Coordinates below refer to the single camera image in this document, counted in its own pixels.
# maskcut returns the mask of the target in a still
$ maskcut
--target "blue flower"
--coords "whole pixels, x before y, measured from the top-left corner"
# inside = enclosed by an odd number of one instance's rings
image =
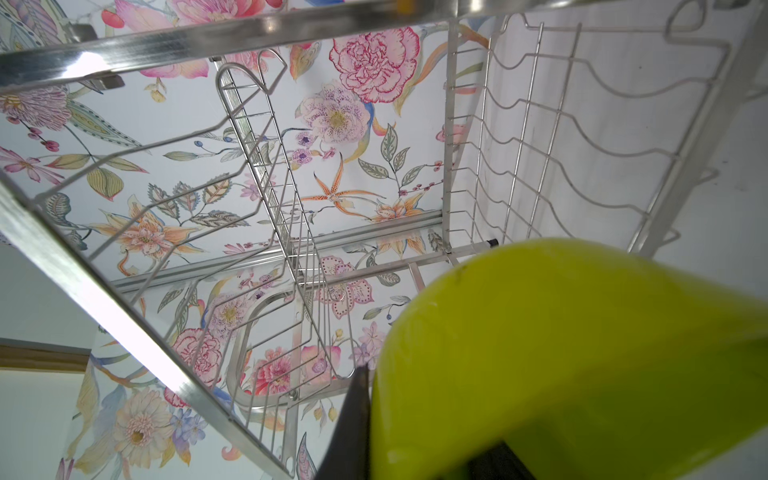
[[[174,428],[174,438],[187,440],[189,438],[190,425],[192,423],[192,410],[178,409],[170,418],[170,426]]]
[[[203,429],[207,426],[208,422],[203,420],[199,415],[195,415],[193,419],[190,419],[190,423],[185,432],[185,435],[187,436],[185,439],[192,445],[196,444],[198,440],[205,438]]]

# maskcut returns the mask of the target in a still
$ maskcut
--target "starfish-shaped orange flower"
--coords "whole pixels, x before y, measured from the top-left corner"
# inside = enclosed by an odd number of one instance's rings
[[[302,197],[302,201],[307,200],[328,200],[333,204],[334,207],[338,208],[339,211],[341,211],[344,214],[347,215],[355,215],[356,217],[363,217],[368,218],[365,215],[356,214],[355,212],[351,212],[347,210],[350,208],[353,204],[351,201],[347,200],[344,197],[351,197],[352,195],[376,195],[377,197],[384,198],[382,195],[374,194],[373,192],[369,192],[367,190],[343,190],[338,191],[339,185],[341,184],[341,176],[344,172],[344,159],[342,158],[339,162],[339,171],[336,172],[336,178],[333,179],[333,185],[331,185],[331,188],[328,188],[327,185],[325,185],[315,174],[315,180],[317,181],[317,184],[320,185],[320,188],[323,189],[323,195],[315,195],[314,197]]]

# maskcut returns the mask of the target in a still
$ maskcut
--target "brown wooden edge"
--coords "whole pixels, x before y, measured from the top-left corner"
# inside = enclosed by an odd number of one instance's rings
[[[91,351],[0,338],[0,369],[82,373]]]

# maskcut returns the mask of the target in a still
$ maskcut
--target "yellow plastic object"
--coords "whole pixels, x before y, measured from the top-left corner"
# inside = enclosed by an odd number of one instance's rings
[[[537,480],[675,478],[768,424],[768,306],[580,240],[494,249],[424,289],[374,379],[373,480],[505,439]]]

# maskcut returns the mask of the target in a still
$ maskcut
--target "white wall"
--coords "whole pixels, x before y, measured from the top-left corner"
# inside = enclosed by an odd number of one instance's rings
[[[96,322],[21,252],[5,245],[0,245],[0,302],[0,338],[93,346]]]
[[[0,477],[56,476],[83,375],[0,370]]]

